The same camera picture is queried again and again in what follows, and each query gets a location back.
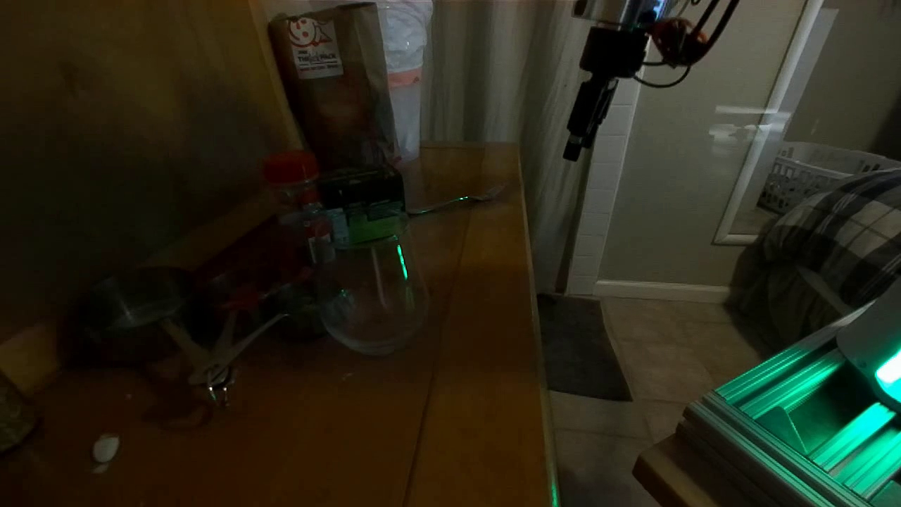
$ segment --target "curtain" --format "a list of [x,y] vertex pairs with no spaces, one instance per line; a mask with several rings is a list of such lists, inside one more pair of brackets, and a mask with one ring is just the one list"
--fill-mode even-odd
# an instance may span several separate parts
[[537,291],[555,291],[585,171],[564,160],[592,22],[569,0],[437,0],[423,140],[517,143]]

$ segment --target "bed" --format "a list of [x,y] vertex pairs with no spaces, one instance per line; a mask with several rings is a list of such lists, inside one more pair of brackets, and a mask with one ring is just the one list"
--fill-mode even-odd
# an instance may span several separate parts
[[813,194],[748,244],[728,309],[766,346],[785,346],[872,301],[901,272],[901,171]]

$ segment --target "cable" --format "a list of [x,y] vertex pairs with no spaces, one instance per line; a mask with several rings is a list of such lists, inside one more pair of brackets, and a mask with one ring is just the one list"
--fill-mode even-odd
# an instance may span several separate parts
[[665,89],[665,88],[675,88],[678,82],[683,82],[689,70],[693,70],[693,67],[686,65],[686,67],[682,70],[682,77],[672,78],[672,82],[644,82],[644,78],[638,78],[638,77],[630,77],[630,78],[637,78],[637,82],[644,84],[644,88]]

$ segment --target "carpet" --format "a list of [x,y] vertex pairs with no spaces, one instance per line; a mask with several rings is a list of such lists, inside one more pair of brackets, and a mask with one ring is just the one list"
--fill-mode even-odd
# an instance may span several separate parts
[[630,401],[596,301],[537,295],[537,318],[551,392]]

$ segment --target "robotic arm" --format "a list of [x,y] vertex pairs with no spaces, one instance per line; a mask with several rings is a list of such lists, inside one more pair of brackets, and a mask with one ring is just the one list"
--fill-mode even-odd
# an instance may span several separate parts
[[[693,22],[683,15],[696,11],[700,2],[707,9]],[[583,149],[595,143],[595,133],[604,119],[616,82],[637,77],[644,63],[648,37],[652,39],[661,63],[671,67],[683,67],[707,57],[716,39],[724,33],[737,0],[578,0],[573,15],[596,22],[585,39],[580,67],[592,74],[583,82],[571,115],[569,115],[569,143],[564,157],[578,160]],[[709,37],[703,32],[717,11],[717,22]]]

